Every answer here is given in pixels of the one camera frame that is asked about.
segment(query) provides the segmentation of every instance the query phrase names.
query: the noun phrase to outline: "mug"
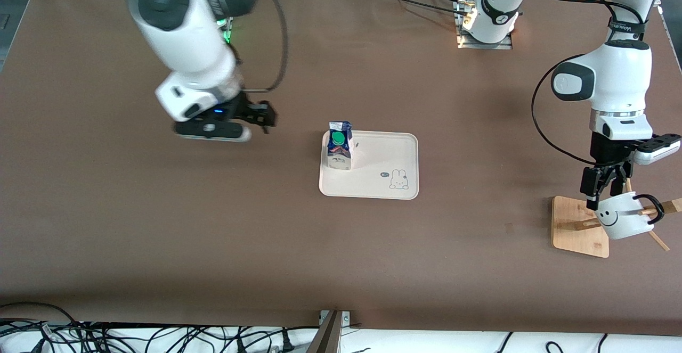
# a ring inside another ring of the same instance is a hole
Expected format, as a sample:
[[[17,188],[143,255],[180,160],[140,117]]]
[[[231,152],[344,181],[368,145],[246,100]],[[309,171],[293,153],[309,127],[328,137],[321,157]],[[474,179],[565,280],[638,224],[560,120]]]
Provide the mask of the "mug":
[[[657,212],[655,219],[639,214],[639,211],[644,209],[639,201],[641,198],[653,203]],[[652,195],[627,192],[599,202],[595,215],[609,239],[618,240],[652,230],[653,225],[663,218],[664,213],[661,203]]]

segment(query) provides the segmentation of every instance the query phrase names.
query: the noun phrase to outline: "wooden peg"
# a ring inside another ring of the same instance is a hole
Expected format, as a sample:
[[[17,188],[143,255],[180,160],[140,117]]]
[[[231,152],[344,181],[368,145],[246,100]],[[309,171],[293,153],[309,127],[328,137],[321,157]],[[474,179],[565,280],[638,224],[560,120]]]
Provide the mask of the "wooden peg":
[[[670,248],[668,248],[668,246],[665,245],[665,242],[663,242],[663,241],[661,240],[661,238],[658,237],[658,235],[656,234],[656,232],[654,232],[653,230],[650,230],[650,231],[648,231],[648,234],[651,236],[652,239],[654,239],[655,242],[658,243],[658,245],[660,245],[660,246],[663,248],[663,251],[666,251],[666,252],[667,252],[667,251],[670,251]]]

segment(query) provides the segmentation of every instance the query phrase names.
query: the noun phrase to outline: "mug handle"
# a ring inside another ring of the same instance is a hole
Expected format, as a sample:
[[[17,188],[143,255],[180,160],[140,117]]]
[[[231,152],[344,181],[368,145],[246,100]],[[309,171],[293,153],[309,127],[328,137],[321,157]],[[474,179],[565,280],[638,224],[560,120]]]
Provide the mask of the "mug handle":
[[[661,202],[658,201],[657,198],[653,197],[653,195],[647,195],[646,193],[632,197],[633,200],[639,200],[641,198],[648,199],[653,204],[653,207],[656,209],[656,217],[646,222],[647,224],[650,225],[656,224],[661,219],[663,219],[663,215],[665,215],[665,212],[663,211],[663,205],[661,205]]]

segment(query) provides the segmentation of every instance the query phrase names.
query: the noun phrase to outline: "brown table surface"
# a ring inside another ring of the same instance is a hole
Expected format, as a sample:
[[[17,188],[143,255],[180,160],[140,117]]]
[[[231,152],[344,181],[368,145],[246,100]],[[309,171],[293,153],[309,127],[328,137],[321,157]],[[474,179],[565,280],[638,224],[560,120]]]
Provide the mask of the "brown table surface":
[[[447,13],[281,1],[287,77],[253,96],[279,124],[229,144],[171,132],[153,92],[168,70],[126,0],[31,0],[0,75],[2,302],[96,321],[295,325],[337,308],[368,328],[682,333],[682,218],[656,227],[668,253],[646,235],[612,242],[607,259],[550,244],[550,198],[581,198],[583,166],[536,134],[531,93],[558,60],[603,42],[603,6],[526,0],[514,49],[477,51],[457,48]],[[268,85],[271,1],[232,38],[247,87]],[[657,13],[646,41],[648,117],[679,132],[682,77]],[[588,103],[544,86],[538,117],[587,156]],[[419,196],[322,195],[329,120],[416,135]],[[680,166],[637,168],[635,190],[680,197]]]

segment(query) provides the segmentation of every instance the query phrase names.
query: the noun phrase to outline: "milk carton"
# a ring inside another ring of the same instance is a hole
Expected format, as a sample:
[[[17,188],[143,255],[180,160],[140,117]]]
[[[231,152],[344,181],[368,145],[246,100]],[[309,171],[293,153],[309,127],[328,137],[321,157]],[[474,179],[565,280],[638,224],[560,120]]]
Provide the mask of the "milk carton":
[[[353,133],[347,121],[329,122],[329,143],[327,143],[327,166],[335,169],[350,169],[353,164]]]

